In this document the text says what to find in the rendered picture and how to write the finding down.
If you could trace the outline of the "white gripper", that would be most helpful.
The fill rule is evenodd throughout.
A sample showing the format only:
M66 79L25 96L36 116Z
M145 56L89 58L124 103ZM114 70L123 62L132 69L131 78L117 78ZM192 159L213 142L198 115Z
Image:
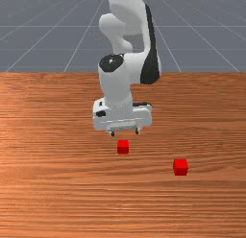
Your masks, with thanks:
M110 107L101 98L94 102L92 115L94 128L108 131L110 136L114 136L115 131L130 130L139 135L143 127L152 125L152 105L147 102Z

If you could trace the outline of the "red cube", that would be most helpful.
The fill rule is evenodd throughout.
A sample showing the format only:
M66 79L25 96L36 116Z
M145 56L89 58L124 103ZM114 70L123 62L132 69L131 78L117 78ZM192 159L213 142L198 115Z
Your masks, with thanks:
M126 155L129 152L129 141L128 140L118 140L117 141L117 152L120 155Z
M173 171L176 176L186 176L188 172L188 164L186 159L174 159Z

